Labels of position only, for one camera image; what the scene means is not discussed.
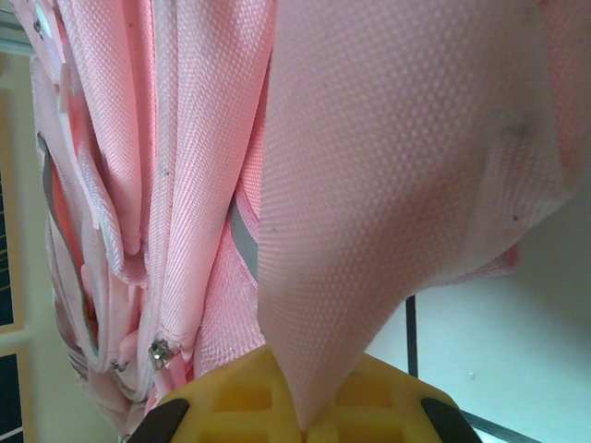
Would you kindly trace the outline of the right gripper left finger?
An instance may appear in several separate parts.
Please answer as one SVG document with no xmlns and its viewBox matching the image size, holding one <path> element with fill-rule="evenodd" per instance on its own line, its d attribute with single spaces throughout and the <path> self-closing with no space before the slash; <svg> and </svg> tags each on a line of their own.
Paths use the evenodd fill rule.
<svg viewBox="0 0 591 443">
<path fill-rule="evenodd" d="M 261 347 L 165 396 L 133 442 L 304 442 L 292 396 Z"/>
</svg>

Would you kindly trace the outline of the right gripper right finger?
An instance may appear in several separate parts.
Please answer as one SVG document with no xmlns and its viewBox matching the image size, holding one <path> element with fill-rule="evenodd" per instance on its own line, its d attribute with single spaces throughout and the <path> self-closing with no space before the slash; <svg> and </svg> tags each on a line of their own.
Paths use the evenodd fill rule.
<svg viewBox="0 0 591 443">
<path fill-rule="evenodd" d="M 448 394 L 366 354 L 305 431 L 305 440 L 469 443 L 480 437 Z"/>
</svg>

